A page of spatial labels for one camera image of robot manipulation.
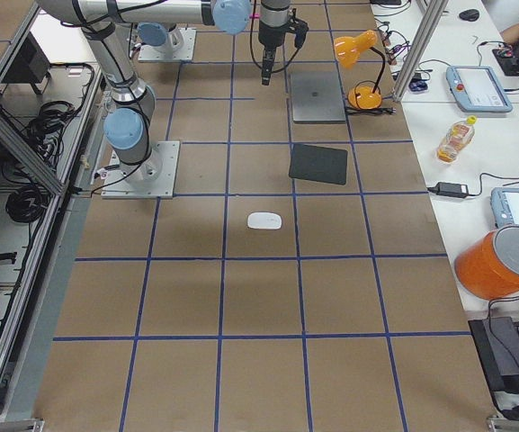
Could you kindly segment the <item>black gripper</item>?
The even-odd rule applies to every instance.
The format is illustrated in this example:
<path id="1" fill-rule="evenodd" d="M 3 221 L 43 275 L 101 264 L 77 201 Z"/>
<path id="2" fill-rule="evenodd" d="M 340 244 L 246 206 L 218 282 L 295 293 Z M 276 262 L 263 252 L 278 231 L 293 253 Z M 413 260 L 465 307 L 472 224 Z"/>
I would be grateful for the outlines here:
<path id="1" fill-rule="evenodd" d="M 260 5 L 259 41 L 264 45 L 261 83 L 270 85 L 275 49 L 283 44 L 290 11 L 290 0 L 262 0 Z"/>

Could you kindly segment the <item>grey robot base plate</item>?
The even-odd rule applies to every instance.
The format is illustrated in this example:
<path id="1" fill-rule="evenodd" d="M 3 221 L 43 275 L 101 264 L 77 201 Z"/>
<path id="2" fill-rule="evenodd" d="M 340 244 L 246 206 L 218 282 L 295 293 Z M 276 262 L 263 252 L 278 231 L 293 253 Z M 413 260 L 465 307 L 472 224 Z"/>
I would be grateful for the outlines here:
<path id="1" fill-rule="evenodd" d="M 102 198 L 172 199 L 179 154 L 179 141 L 152 143 L 150 157 L 135 171 L 133 166 L 122 165 L 113 150 L 110 162 L 118 167 L 107 173 Z"/>

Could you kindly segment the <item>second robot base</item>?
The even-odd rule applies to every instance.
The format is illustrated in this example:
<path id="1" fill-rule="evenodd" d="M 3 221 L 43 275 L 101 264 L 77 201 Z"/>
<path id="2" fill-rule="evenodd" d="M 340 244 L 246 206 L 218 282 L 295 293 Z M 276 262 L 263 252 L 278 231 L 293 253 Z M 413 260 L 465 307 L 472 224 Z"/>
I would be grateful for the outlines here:
<path id="1" fill-rule="evenodd" d="M 165 27 L 157 22 L 138 25 L 141 40 L 139 62 L 172 63 L 191 62 L 194 53 L 196 30 L 189 27 Z"/>

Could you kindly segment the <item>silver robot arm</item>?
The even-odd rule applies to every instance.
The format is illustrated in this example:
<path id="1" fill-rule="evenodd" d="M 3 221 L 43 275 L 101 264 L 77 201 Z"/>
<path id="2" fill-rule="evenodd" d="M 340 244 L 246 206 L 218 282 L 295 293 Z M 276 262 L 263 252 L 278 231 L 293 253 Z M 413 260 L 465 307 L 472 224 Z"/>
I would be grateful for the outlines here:
<path id="1" fill-rule="evenodd" d="M 164 159 L 150 138 L 155 93 L 139 77 L 116 29 L 123 24 L 159 24 L 168 45 L 178 23 L 214 26 L 229 35 L 242 32 L 253 14 L 248 1 L 40 1 L 67 27 L 78 28 L 112 90 L 115 109 L 103 134 L 120 162 L 121 181 L 148 189 L 161 175 Z"/>

